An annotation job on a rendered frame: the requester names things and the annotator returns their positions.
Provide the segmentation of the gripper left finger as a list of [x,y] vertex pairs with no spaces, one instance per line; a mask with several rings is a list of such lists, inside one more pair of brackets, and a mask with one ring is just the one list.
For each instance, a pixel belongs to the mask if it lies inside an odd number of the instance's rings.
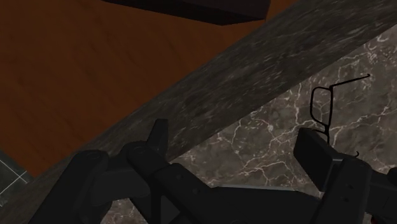
[[130,199],[148,224],[216,224],[211,189],[165,159],[168,121],[157,119],[146,141],[110,157],[100,150],[72,158],[28,224],[100,224],[113,201]]

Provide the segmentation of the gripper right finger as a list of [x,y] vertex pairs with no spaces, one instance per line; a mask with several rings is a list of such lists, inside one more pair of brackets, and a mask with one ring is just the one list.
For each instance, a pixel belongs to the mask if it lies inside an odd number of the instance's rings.
[[339,153],[316,131],[298,131],[293,155],[320,192],[310,224],[397,224],[397,167],[380,173],[363,160]]

